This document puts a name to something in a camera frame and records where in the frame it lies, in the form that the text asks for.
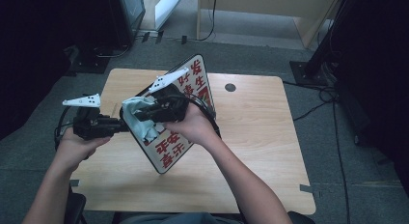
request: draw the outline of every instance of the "wooden table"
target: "wooden table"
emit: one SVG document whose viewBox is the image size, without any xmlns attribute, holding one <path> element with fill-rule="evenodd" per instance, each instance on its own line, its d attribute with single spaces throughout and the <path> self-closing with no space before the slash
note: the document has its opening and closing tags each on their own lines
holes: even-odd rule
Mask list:
<svg viewBox="0 0 409 224">
<path fill-rule="evenodd" d="M 122 101 L 144 90 L 165 71 L 111 71 L 101 95 L 101 113 L 119 118 Z M 273 76 L 210 73 L 217 124 L 232 151 L 282 200 L 287 210 L 315 212 L 282 80 Z M 225 85 L 235 85 L 228 92 Z M 210 154 L 194 145 L 164 175 L 156 173 L 130 133 L 83 161 L 71 177 L 87 197 L 86 210 L 208 211 L 238 213 L 232 193 Z"/>
</svg>

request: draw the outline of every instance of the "black hole on table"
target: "black hole on table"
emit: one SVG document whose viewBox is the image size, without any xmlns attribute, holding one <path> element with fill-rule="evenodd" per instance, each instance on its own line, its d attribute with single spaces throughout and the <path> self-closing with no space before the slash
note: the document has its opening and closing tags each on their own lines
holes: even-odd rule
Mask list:
<svg viewBox="0 0 409 224">
<path fill-rule="evenodd" d="M 226 84 L 225 89 L 228 92 L 233 92 L 233 91 L 235 91 L 235 86 L 234 86 L 234 84 L 228 83 L 228 84 Z"/>
</svg>

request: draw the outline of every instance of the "gray carpet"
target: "gray carpet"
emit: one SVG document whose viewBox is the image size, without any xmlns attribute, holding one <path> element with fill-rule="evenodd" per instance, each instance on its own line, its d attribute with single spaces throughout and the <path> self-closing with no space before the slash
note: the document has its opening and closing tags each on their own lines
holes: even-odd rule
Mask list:
<svg viewBox="0 0 409 224">
<path fill-rule="evenodd" d="M 53 155 L 53 130 L 64 107 L 62 100 L 101 93 L 114 68 L 170 70 L 193 54 L 204 56 L 208 72 L 275 75 L 293 82 L 289 61 L 308 61 L 309 50 L 188 42 L 137 40 L 122 57 L 113 58 L 104 74 L 64 76 L 33 112 L 29 121 L 0 142 L 0 223 L 19 223 L 29 209 Z M 318 92 L 285 85 L 293 118 L 321 103 Z M 335 106 L 341 158 L 346 175 L 350 223 L 408 223 L 409 200 L 391 163 L 374 148 L 354 145 L 354 133 L 341 106 Z M 295 122 L 312 184 L 316 223 L 347 223 L 341 166 L 332 104 Z M 111 223 L 113 212 L 86 211 L 89 223 Z"/>
</svg>

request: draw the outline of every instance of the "cable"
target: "cable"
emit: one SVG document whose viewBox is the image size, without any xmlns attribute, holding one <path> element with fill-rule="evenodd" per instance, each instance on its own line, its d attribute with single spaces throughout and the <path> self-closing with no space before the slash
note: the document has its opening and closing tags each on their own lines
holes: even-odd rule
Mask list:
<svg viewBox="0 0 409 224">
<path fill-rule="evenodd" d="M 195 99 L 197 99 L 202 104 L 202 106 L 205 107 L 207 109 L 207 111 L 211 113 L 211 115 L 213 116 L 213 119 L 216 118 L 216 111 L 214 110 L 214 107 L 210 106 L 211 107 L 211 110 L 210 110 L 210 107 L 198 96 L 193 95 L 193 94 L 186 94 L 186 95 L 194 97 Z"/>
<path fill-rule="evenodd" d="M 214 0 L 213 1 L 213 18 L 211 19 L 211 30 L 210 30 L 210 33 L 207 35 L 207 37 L 205 37 L 205 38 L 203 38 L 203 39 L 198 39 L 197 41 L 199 41 L 199 42 L 203 42 L 203 41 L 205 41 L 205 40 L 207 40 L 210 36 L 211 36 L 211 34 L 213 33 L 213 31 L 214 31 L 214 13 L 215 13 L 215 11 L 216 11 L 216 3 L 217 2 L 217 0 Z"/>
<path fill-rule="evenodd" d="M 326 77 L 333 83 L 335 84 L 337 82 L 337 78 L 334 76 L 334 71 L 335 67 L 333 66 L 334 63 L 329 63 L 329 62 L 322 62 L 321 68 L 322 71 L 325 73 Z"/>
<path fill-rule="evenodd" d="M 74 122 L 66 123 L 66 124 L 64 124 L 64 125 L 61 125 L 61 127 L 63 127 L 63 126 L 70 126 L 70 125 L 73 125 L 73 124 L 74 124 Z"/>
<path fill-rule="evenodd" d="M 346 223 L 349 224 L 351 223 L 351 218 L 350 218 L 350 213 L 349 213 L 349 196 L 348 196 L 348 188 L 346 186 L 345 171 L 343 170 L 343 163 L 342 163 L 342 157 L 341 157 L 340 138 L 338 136 L 338 122 L 337 122 L 335 104 L 336 103 L 333 102 L 335 136 L 336 136 L 336 141 L 337 141 L 338 159 L 340 161 L 340 167 L 341 167 L 342 185 L 343 185 L 343 190 L 345 192 Z"/>
<path fill-rule="evenodd" d="M 208 15 L 208 18 L 210 19 L 210 21 L 213 23 L 213 27 L 214 27 L 214 16 L 213 17 L 211 17 L 211 12 L 210 12 L 210 10 L 207 10 L 207 15 Z M 215 39 L 216 39 L 216 37 L 217 37 L 217 34 L 213 31 L 213 39 L 211 40 L 211 42 L 213 42 Z"/>
<path fill-rule="evenodd" d="M 333 24 L 331 25 L 331 22 L 330 22 L 330 25 L 328 26 L 328 28 L 331 27 L 331 30 L 330 30 L 330 41 L 329 41 L 330 51 L 331 51 L 331 53 L 332 53 L 335 57 L 338 57 L 338 58 L 341 57 L 342 53 L 341 53 L 340 51 L 334 51 L 334 48 L 333 48 L 333 46 L 332 46 L 332 37 L 333 37 L 333 33 L 334 33 L 334 26 L 337 24 L 336 22 L 338 21 L 338 19 L 339 19 L 339 17 L 340 17 L 340 14 L 341 14 L 341 12 L 343 11 L 343 9 L 344 9 L 345 4 L 346 4 L 347 1 L 348 1 L 348 0 L 344 0 L 344 1 L 343 1 L 343 4 L 341 5 L 340 9 L 339 9 L 338 12 L 337 12 L 337 15 L 336 15 L 335 18 L 334 18 Z"/>
<path fill-rule="evenodd" d="M 321 44 L 321 41 L 319 40 L 319 32 L 316 34 L 316 44 L 317 46 Z"/>
<path fill-rule="evenodd" d="M 316 90 L 317 87 L 306 87 L 306 86 L 300 86 L 298 84 L 290 83 L 290 82 L 284 82 L 288 85 L 293 85 L 293 86 L 298 86 L 298 87 L 303 87 L 307 89 L 314 89 Z M 345 194 L 345 209 L 346 209 L 346 223 L 350 224 L 350 208 L 349 208 L 349 195 L 348 195 L 348 189 L 346 185 L 346 179 L 345 179 L 345 171 L 343 169 L 343 163 L 342 163 L 342 156 L 341 156 L 341 146 L 340 146 L 340 137 L 338 135 L 338 121 L 337 121 L 337 113 L 336 113 L 336 103 L 338 101 L 338 95 L 333 95 L 332 93 L 335 92 L 335 89 L 333 87 L 323 87 L 323 88 L 318 88 L 319 89 L 319 99 L 323 101 L 323 103 L 319 104 L 318 106 L 312 108 L 310 111 L 308 111 L 306 114 L 294 119 L 293 121 L 297 121 L 300 119 L 303 119 L 307 117 L 310 113 L 315 111 L 317 108 L 323 106 L 324 104 L 327 103 L 332 103 L 333 104 L 333 117 L 334 117 L 334 127 L 335 127 L 335 137 L 336 137 L 336 143 L 337 143 L 337 152 L 338 152 L 338 159 L 340 162 L 340 168 L 341 168 L 341 175 L 342 175 L 342 186 Z M 324 93 L 330 96 L 329 99 L 324 98 Z"/>
<path fill-rule="evenodd" d="M 121 56 L 123 56 L 124 54 L 125 54 L 125 52 L 127 52 L 127 50 L 129 50 L 129 47 L 130 47 L 130 45 L 128 45 L 127 47 L 126 47 L 126 50 L 124 51 L 124 52 L 122 52 L 122 53 L 120 53 L 120 54 L 118 54 L 118 55 L 96 55 L 96 57 L 98 57 L 98 58 L 116 58 L 116 57 L 121 57 Z"/>
<path fill-rule="evenodd" d="M 60 133 L 61 133 L 61 127 L 63 127 L 63 120 L 70 108 L 71 106 L 67 106 L 64 109 L 63 113 L 61 114 L 60 121 L 58 122 L 57 127 L 55 127 L 54 129 L 54 143 L 55 143 L 54 148 L 56 151 L 57 151 L 58 145 L 60 144 L 59 137 L 61 136 Z"/>
<path fill-rule="evenodd" d="M 207 109 L 207 106 L 203 106 L 202 104 L 198 103 L 197 101 L 188 98 L 186 96 L 178 96 L 178 95 L 170 95 L 170 96 L 166 96 L 166 98 L 181 98 L 181 99 L 185 99 L 188 100 L 189 102 L 193 103 L 194 105 L 196 105 L 197 107 L 199 107 L 199 109 L 202 111 L 202 113 L 204 113 L 204 115 L 207 117 L 208 121 L 211 123 L 211 125 L 213 126 L 214 131 L 217 133 L 217 135 L 222 138 L 221 134 L 220 134 L 220 128 L 219 126 L 216 124 L 216 121 L 214 120 L 214 116 L 212 114 L 212 112 L 210 112 Z"/>
</svg>

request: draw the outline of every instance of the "hand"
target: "hand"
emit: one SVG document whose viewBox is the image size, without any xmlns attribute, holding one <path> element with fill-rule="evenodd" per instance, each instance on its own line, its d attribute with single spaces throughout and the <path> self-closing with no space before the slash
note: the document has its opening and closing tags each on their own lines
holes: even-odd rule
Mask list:
<svg viewBox="0 0 409 224">
<path fill-rule="evenodd" d="M 204 113 L 192 103 L 189 103 L 182 122 L 165 123 L 164 127 L 180 133 L 190 142 L 202 146 L 205 146 L 210 137 L 219 138 Z"/>
<path fill-rule="evenodd" d="M 110 139 L 111 137 L 105 137 L 85 141 L 74 134 L 70 127 L 60 141 L 53 166 L 63 172 L 72 173 L 82 160 L 94 154 L 97 147 L 106 144 Z"/>
</svg>

